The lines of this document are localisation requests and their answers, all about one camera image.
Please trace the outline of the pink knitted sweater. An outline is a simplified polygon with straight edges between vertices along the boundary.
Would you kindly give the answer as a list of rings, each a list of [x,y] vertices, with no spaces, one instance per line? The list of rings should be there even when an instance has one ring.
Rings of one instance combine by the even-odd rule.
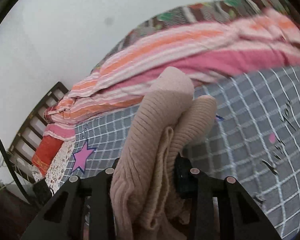
[[[209,133],[217,112],[215,98],[193,94],[191,79],[167,67],[143,97],[111,181],[118,239],[185,239],[190,205],[173,184],[175,159]]]

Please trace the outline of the white floral bed sheet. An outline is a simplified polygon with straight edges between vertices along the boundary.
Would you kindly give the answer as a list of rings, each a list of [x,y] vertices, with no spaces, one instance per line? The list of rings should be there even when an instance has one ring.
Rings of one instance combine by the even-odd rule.
[[[48,188],[53,191],[53,193],[56,193],[59,189],[61,179],[63,178],[68,161],[74,150],[74,145],[75,139],[63,142],[45,175],[45,182],[47,183]]]

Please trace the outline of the red pillow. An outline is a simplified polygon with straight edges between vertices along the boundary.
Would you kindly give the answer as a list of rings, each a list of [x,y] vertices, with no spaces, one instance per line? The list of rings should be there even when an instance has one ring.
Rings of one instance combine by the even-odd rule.
[[[50,135],[43,136],[33,157],[32,164],[38,168],[42,176],[45,176],[54,157],[63,145],[64,141]]]

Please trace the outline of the grey checkered bed sheet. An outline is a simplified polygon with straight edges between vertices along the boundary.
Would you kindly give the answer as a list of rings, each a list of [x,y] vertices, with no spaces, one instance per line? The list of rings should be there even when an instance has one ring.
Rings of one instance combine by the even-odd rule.
[[[300,67],[243,74],[195,89],[213,96],[220,119],[185,147],[191,163],[234,176],[282,239],[300,232]]]

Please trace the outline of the pink orange striped quilt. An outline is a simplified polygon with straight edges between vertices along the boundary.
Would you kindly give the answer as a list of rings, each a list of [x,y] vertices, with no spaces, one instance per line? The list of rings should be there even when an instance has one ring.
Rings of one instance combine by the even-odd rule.
[[[139,103],[167,67],[178,68],[201,85],[289,65],[300,66],[300,26],[274,9],[230,23],[166,29],[111,55],[74,84],[46,110],[45,135],[72,139],[79,122]]]

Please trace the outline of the floral patterned blanket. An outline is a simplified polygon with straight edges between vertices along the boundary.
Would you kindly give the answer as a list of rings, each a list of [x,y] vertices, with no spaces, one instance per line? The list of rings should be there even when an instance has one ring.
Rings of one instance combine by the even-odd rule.
[[[121,39],[112,50],[91,70],[99,70],[114,54],[133,45],[139,39],[160,31],[199,22],[228,23],[238,18],[261,14],[273,8],[284,15],[292,15],[288,0],[214,0],[175,7],[140,23]]]

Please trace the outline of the dark wooden bed frame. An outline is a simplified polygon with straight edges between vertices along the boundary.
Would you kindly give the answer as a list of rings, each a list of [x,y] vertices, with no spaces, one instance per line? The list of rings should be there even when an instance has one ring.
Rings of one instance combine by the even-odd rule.
[[[12,170],[31,184],[35,183],[32,175],[32,156],[42,141],[48,124],[44,112],[67,92],[65,85],[58,81],[30,111],[6,150]]]

